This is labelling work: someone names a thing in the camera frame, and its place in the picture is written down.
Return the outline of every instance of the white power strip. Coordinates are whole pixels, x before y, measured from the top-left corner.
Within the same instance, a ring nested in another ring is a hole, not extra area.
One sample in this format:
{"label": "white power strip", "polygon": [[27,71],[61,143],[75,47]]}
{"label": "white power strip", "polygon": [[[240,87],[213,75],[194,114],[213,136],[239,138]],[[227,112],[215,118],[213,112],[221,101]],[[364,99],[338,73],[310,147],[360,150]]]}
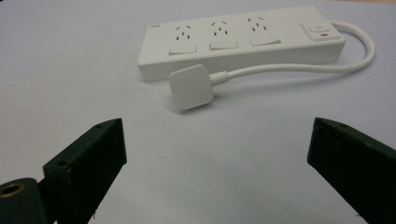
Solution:
{"label": "white power strip", "polygon": [[150,25],[138,66],[145,81],[202,64],[209,73],[271,63],[333,63],[345,39],[314,8],[294,7]]}

